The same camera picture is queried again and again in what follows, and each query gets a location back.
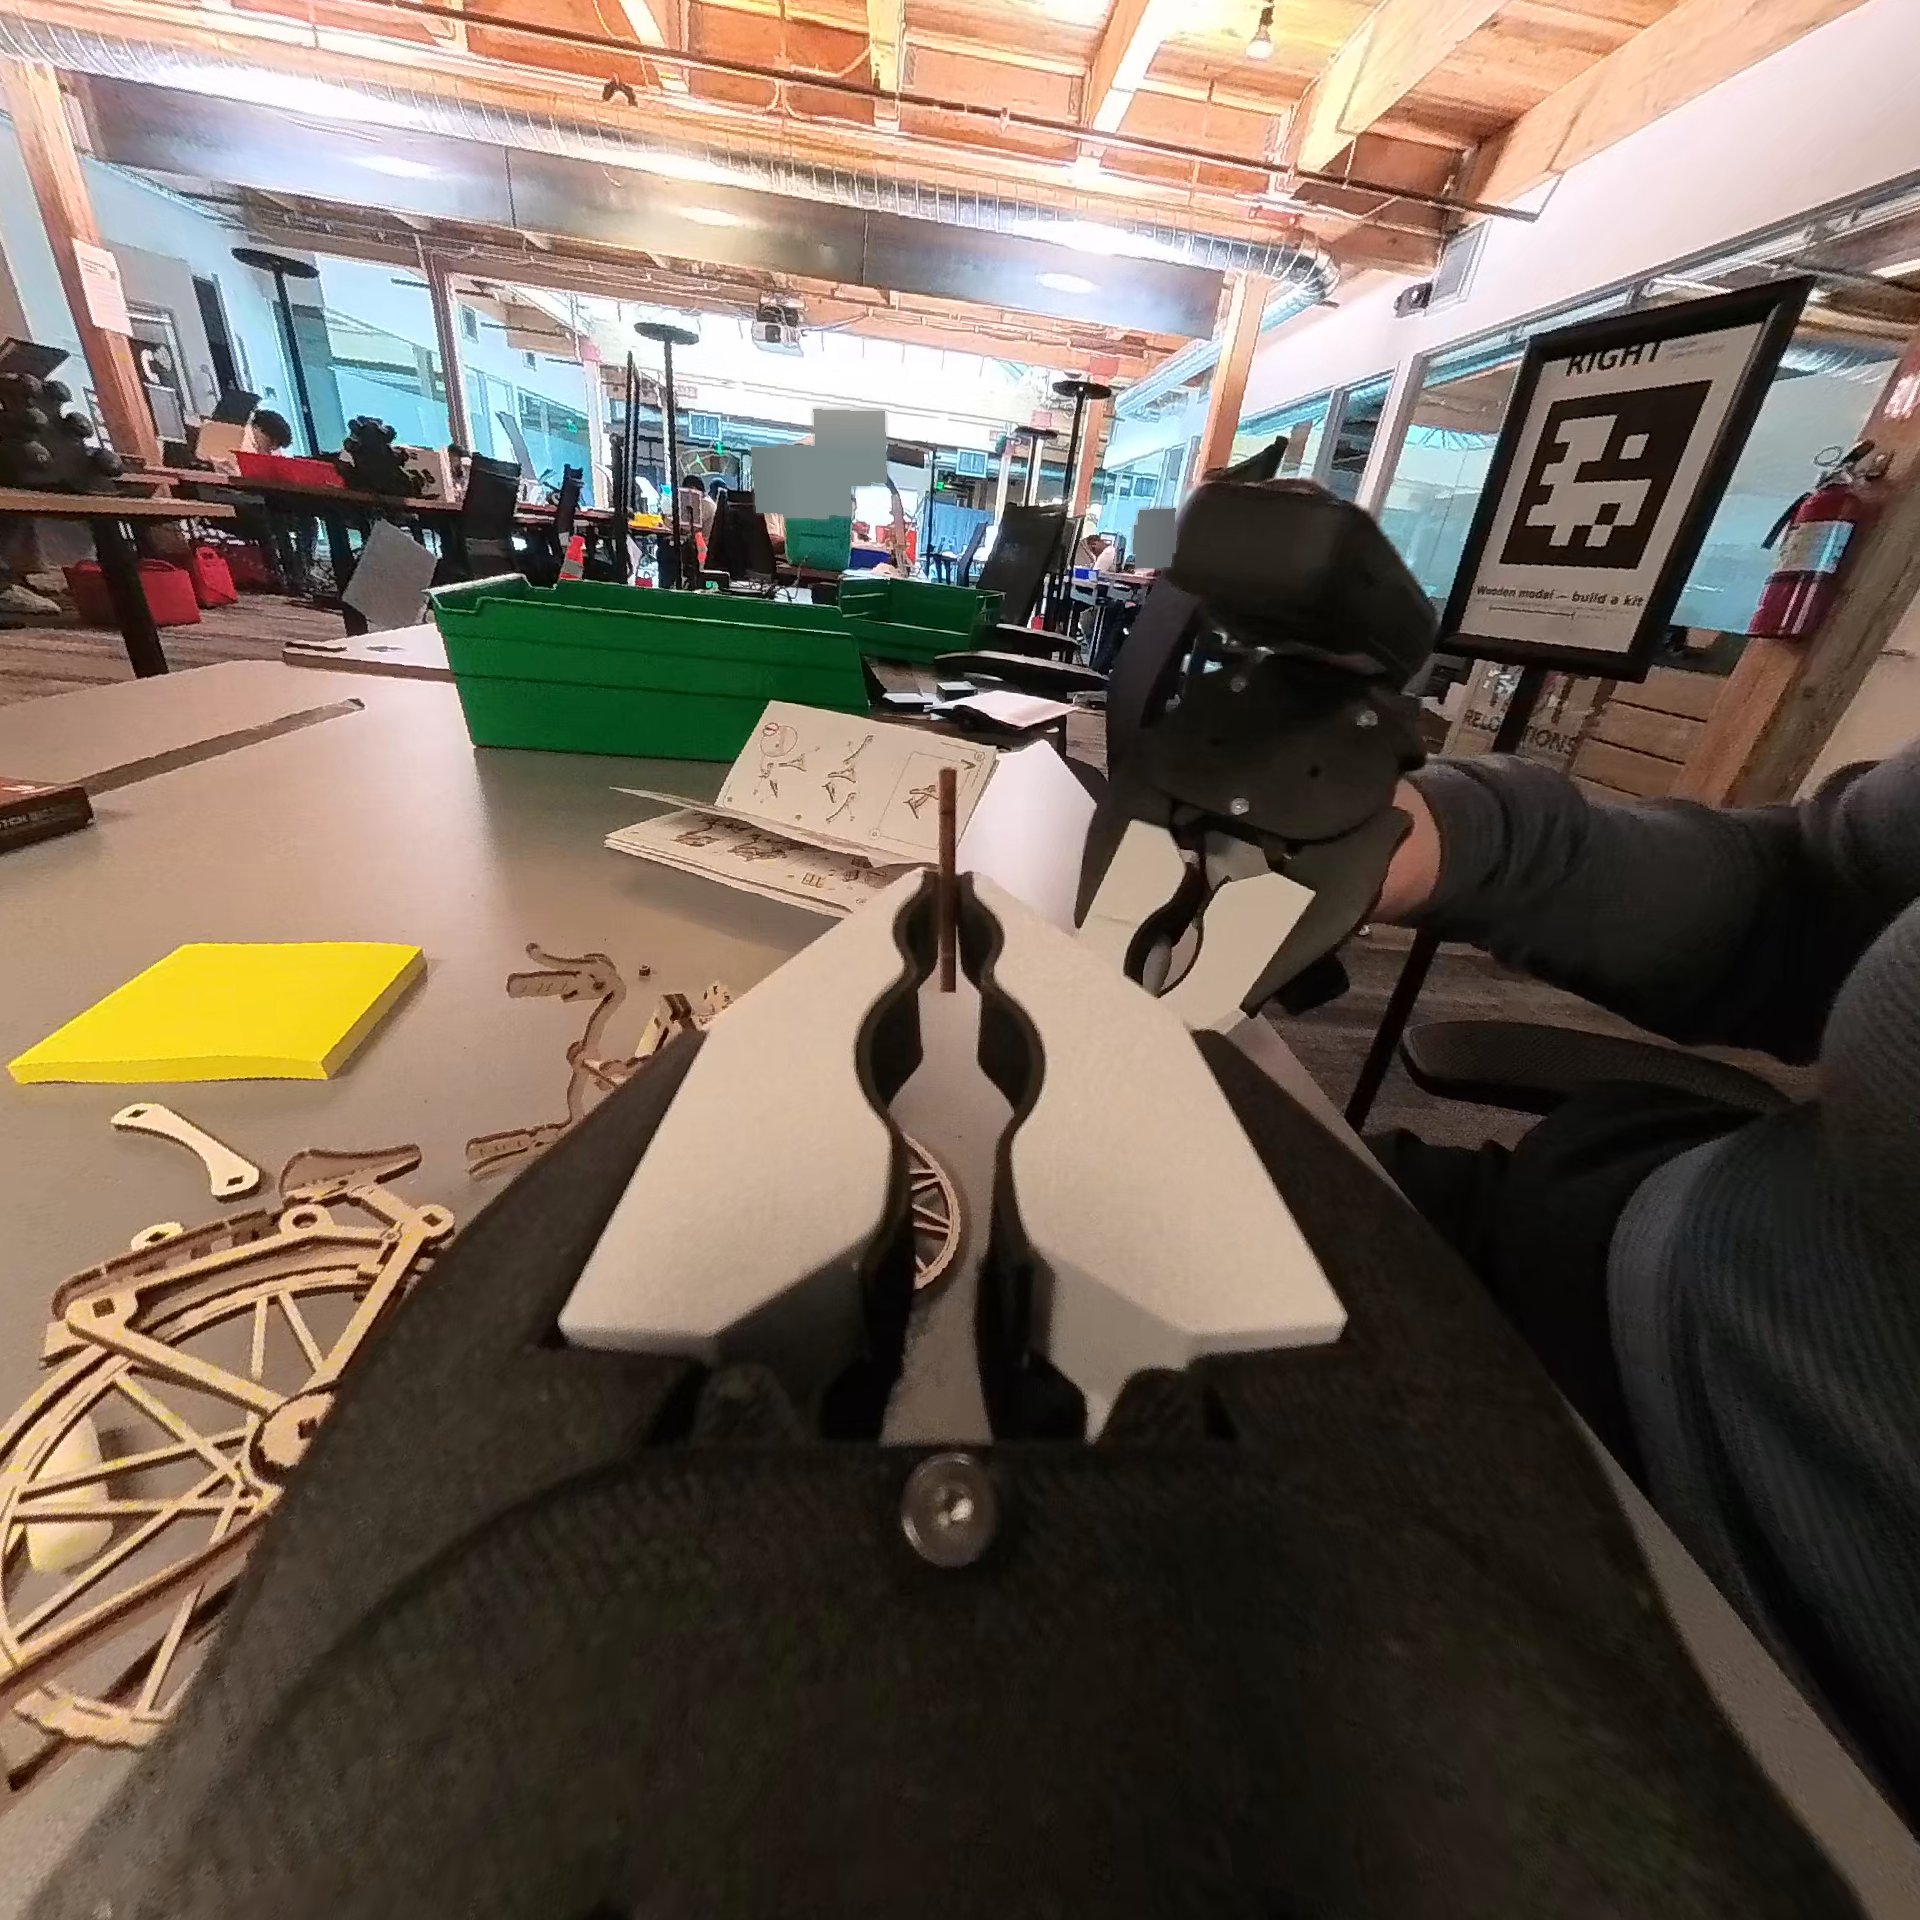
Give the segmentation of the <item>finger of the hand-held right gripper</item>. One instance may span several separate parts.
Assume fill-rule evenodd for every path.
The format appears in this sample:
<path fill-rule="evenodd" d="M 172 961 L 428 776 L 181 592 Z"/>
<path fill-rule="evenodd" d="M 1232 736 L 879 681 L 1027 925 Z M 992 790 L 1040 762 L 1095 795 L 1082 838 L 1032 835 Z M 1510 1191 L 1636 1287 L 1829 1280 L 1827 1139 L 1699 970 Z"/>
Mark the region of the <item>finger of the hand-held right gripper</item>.
<path fill-rule="evenodd" d="M 1111 861 L 1082 909 L 1075 938 L 1083 953 L 1162 994 L 1171 961 L 1202 911 L 1204 874 L 1172 831 L 1126 822 Z"/>
<path fill-rule="evenodd" d="M 1323 949 L 1308 925 L 1315 891 L 1296 879 L 1229 879 L 1198 920 L 1189 968 L 1159 1006 L 1189 1031 L 1234 1031 L 1315 968 Z"/>

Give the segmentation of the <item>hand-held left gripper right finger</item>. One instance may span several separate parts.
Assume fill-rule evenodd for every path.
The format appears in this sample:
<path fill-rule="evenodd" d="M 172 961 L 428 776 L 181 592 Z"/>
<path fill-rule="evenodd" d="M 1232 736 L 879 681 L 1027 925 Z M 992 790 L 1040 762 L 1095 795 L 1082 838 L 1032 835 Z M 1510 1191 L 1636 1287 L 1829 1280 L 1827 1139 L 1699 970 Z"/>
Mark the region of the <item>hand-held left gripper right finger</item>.
<path fill-rule="evenodd" d="M 997 881 L 959 879 L 995 1147 L 975 1362 L 995 1438 L 1095 1438 L 1122 1389 L 1333 1343 L 1318 1257 L 1180 1017 Z"/>

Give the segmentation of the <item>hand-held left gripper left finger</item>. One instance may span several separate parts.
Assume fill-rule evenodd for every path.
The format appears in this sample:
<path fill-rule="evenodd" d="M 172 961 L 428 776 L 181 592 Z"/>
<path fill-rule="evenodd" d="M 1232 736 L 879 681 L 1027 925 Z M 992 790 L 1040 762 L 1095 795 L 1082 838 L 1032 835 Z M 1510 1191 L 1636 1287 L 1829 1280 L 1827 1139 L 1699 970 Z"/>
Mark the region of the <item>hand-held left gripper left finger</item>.
<path fill-rule="evenodd" d="M 915 1297 L 906 1133 L 936 887 L 893 879 L 700 1037 L 559 1309 L 571 1347 L 759 1363 L 879 1423 Z"/>

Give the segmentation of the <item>wooden bicycle model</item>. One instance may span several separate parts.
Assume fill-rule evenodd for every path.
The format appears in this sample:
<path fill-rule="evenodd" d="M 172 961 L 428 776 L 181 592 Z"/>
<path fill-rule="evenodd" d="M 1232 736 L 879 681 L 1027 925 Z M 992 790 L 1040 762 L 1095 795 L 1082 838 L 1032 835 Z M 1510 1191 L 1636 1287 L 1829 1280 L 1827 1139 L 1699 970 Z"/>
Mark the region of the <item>wooden bicycle model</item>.
<path fill-rule="evenodd" d="M 355 1360 L 460 1218 L 422 1149 L 307 1147 L 63 1280 L 4 1413 L 4 1790 L 156 1738 Z"/>

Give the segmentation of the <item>brown model kit box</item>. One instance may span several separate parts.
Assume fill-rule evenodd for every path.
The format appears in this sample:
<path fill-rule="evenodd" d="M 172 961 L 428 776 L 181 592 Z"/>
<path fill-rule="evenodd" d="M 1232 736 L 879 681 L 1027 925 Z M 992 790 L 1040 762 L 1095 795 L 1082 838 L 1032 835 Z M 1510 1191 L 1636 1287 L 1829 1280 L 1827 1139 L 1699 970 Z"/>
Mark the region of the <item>brown model kit box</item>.
<path fill-rule="evenodd" d="M 42 784 L 2 774 L 2 854 L 46 842 L 93 822 L 90 793 L 77 784 Z"/>

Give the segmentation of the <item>person's right hand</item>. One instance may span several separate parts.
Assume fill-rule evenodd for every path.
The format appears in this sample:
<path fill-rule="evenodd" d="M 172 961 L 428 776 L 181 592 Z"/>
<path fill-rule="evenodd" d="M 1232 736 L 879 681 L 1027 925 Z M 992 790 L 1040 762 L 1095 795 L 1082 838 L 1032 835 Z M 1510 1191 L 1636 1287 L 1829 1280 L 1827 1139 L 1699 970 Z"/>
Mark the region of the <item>person's right hand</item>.
<path fill-rule="evenodd" d="M 1434 806 L 1415 782 L 1398 782 L 1395 810 L 1406 821 L 1406 831 L 1387 861 L 1373 911 L 1387 925 L 1415 925 L 1438 891 L 1444 842 Z"/>

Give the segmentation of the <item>instruction booklet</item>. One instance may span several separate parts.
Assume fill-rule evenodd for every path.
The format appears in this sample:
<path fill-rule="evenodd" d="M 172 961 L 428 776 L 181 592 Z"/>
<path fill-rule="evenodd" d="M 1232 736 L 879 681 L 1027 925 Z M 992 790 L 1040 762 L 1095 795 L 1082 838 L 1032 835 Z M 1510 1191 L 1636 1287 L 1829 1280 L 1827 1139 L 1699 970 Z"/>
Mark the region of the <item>instruction booklet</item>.
<path fill-rule="evenodd" d="M 1000 755 L 918 726 L 767 704 L 709 802 L 668 802 L 611 851 L 840 918 L 939 857 L 939 797 L 968 826 Z"/>

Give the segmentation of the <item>small green plastic bin stack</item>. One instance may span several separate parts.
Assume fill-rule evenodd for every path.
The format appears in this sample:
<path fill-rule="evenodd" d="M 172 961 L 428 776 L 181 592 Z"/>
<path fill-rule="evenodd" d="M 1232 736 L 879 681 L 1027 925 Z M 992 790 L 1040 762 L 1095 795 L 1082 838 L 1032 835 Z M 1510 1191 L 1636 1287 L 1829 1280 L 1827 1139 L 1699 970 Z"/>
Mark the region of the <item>small green plastic bin stack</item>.
<path fill-rule="evenodd" d="M 997 633 L 1000 594 L 877 574 L 848 574 L 834 605 L 858 651 L 870 661 L 933 664 L 971 653 Z"/>

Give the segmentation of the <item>person's legs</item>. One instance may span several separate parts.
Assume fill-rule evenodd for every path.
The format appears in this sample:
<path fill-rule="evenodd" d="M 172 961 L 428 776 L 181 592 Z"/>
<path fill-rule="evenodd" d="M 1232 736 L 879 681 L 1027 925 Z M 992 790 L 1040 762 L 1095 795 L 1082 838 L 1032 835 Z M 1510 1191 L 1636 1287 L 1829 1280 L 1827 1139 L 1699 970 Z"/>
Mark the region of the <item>person's legs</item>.
<path fill-rule="evenodd" d="M 1492 1296 L 1613 1462 L 1644 1481 L 1610 1306 L 1610 1254 L 1658 1160 L 1619 1099 L 1573 1101 L 1516 1142 L 1365 1139 L 1382 1173 Z"/>

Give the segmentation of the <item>framed tag sign on stand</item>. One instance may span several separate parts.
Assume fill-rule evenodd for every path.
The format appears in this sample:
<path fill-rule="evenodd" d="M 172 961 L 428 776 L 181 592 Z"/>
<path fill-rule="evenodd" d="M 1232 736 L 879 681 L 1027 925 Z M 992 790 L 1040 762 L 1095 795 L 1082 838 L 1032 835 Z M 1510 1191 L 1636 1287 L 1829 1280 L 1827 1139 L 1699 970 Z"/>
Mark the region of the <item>framed tag sign on stand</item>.
<path fill-rule="evenodd" d="M 1646 678 L 1812 290 L 1794 273 L 1526 341 L 1435 642 L 1518 666 L 1495 755 L 1519 754 L 1550 673 Z"/>

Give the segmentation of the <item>large green plastic bin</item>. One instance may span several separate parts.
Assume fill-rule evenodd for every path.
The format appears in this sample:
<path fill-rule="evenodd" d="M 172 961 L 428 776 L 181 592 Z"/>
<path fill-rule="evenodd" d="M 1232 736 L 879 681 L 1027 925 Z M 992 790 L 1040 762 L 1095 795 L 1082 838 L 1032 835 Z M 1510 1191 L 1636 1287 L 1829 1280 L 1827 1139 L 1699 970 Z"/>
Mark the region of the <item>large green plastic bin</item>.
<path fill-rule="evenodd" d="M 868 672 L 829 607 L 518 574 L 424 595 L 477 750 L 731 761 L 767 704 L 864 715 Z"/>

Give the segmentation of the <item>yellow sticky note pad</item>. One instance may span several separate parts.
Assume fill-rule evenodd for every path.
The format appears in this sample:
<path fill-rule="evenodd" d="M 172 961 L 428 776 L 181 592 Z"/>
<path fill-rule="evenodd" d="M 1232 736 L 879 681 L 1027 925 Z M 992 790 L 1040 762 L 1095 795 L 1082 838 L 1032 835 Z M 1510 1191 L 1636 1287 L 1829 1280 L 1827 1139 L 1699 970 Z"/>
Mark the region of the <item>yellow sticky note pad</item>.
<path fill-rule="evenodd" d="M 184 943 L 6 1070 L 21 1085 L 326 1080 L 422 977 L 406 943 Z"/>

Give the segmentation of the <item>red fire extinguisher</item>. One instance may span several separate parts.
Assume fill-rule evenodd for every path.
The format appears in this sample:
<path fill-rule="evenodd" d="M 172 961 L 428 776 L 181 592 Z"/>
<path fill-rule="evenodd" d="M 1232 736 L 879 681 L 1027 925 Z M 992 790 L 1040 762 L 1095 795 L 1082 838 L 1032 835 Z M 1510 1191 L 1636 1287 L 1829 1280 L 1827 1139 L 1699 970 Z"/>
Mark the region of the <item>red fire extinguisher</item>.
<path fill-rule="evenodd" d="M 1764 537 L 1771 555 L 1760 600 L 1744 635 L 1812 639 L 1840 595 L 1842 575 L 1882 512 L 1887 454 L 1863 439 L 1832 454 Z"/>

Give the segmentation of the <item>flat wooden board piece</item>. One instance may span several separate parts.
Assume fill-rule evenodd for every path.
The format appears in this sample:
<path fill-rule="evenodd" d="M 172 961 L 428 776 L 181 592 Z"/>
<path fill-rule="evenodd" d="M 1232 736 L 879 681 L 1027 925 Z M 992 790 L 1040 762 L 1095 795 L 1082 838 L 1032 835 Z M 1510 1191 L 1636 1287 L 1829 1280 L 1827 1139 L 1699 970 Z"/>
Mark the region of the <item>flat wooden board piece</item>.
<path fill-rule="evenodd" d="M 453 683 L 442 630 L 432 622 L 340 638 L 288 639 L 283 664 L 308 664 L 389 681 Z"/>

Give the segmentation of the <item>black floor lamp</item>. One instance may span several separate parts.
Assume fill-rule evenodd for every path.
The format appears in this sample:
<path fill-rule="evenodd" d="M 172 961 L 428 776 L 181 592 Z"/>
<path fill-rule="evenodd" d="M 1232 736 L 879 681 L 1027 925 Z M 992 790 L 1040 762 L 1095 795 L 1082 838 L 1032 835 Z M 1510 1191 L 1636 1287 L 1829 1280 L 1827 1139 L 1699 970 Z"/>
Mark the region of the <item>black floor lamp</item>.
<path fill-rule="evenodd" d="M 315 421 L 314 397 L 303 370 L 303 351 L 293 303 L 293 282 L 317 280 L 319 269 L 310 259 L 288 255 L 267 246 L 235 246 L 230 255 L 237 265 L 266 273 L 272 280 L 278 341 L 294 386 L 294 403 L 303 430 L 307 451 L 317 459 L 323 454 L 323 433 Z"/>
<path fill-rule="evenodd" d="M 632 326 L 636 335 L 661 349 L 658 376 L 658 413 L 662 431 L 662 534 L 666 551 L 658 561 L 658 579 L 662 590 L 679 592 L 695 585 L 700 575 L 698 537 L 701 518 L 695 506 L 685 503 L 684 470 L 682 470 L 682 433 L 679 433 L 679 387 L 676 387 L 676 349 L 700 343 L 692 326 L 672 320 L 640 320 Z"/>

